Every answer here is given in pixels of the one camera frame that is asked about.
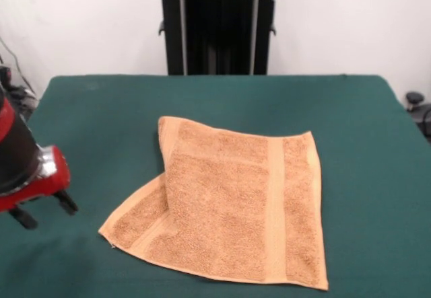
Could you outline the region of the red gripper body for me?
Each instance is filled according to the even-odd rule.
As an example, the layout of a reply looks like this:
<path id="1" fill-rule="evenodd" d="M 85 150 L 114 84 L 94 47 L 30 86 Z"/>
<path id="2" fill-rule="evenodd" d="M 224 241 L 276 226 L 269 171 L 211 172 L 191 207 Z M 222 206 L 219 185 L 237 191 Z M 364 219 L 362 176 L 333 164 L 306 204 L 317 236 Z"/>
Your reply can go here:
<path id="1" fill-rule="evenodd" d="M 56 192 L 69 187 L 71 181 L 69 167 L 57 146 L 40 148 L 39 160 L 40 165 L 33 179 L 12 193 L 1 195 L 1 212 L 41 196 L 55 197 Z"/>

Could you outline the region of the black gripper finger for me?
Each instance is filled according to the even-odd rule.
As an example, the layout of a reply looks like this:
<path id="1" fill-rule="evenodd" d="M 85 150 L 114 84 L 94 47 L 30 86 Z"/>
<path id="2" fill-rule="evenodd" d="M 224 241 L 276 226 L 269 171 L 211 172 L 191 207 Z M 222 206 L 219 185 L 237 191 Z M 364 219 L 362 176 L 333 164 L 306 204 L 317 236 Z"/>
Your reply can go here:
<path id="1" fill-rule="evenodd" d="M 37 221 L 23 209 L 14 207 L 8 210 L 8 213 L 25 229 L 37 228 Z"/>
<path id="2" fill-rule="evenodd" d="M 55 198 L 59 201 L 61 207 L 69 214 L 74 215 L 78 212 L 78 206 L 65 190 L 55 193 Z"/>

